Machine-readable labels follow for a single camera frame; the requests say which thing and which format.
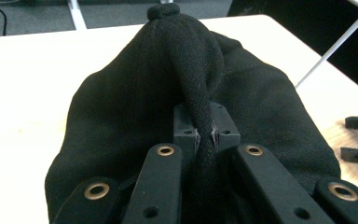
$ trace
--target white surface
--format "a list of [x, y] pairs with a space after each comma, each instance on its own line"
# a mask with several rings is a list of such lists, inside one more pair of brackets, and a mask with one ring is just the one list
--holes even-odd
[[[320, 56], [266, 16], [202, 21], [297, 83]], [[109, 64], [141, 26], [0, 37], [0, 223], [48, 223], [44, 178], [59, 152], [72, 96], [91, 73]], [[337, 153], [358, 147], [342, 128], [358, 115], [358, 87], [324, 63], [298, 90]], [[358, 184], [358, 164], [342, 160], [343, 178]]]

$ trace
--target folded cloth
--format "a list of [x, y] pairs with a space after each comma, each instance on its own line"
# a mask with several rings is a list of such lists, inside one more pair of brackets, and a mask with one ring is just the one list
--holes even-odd
[[147, 17], [73, 97], [62, 149], [46, 177], [50, 222], [82, 181], [139, 174], [147, 150], [172, 138], [173, 107], [182, 102], [200, 134], [184, 187], [183, 223], [237, 223], [220, 193], [210, 101], [226, 107], [242, 142], [268, 147], [309, 193], [321, 177], [340, 176], [333, 150], [283, 72], [180, 14], [176, 4], [151, 7]]

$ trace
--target wooden table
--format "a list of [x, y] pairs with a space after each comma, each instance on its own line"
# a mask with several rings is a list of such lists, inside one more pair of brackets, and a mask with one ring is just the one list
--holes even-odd
[[[202, 21], [240, 40], [262, 61], [297, 83], [320, 56], [267, 16]], [[0, 37], [0, 223], [48, 223], [44, 180], [60, 150], [66, 115], [81, 82], [109, 64], [141, 25], [42, 35]], [[358, 164], [340, 147], [358, 147], [358, 86], [325, 63], [298, 89], [310, 116], [341, 164], [342, 178], [358, 185]]]

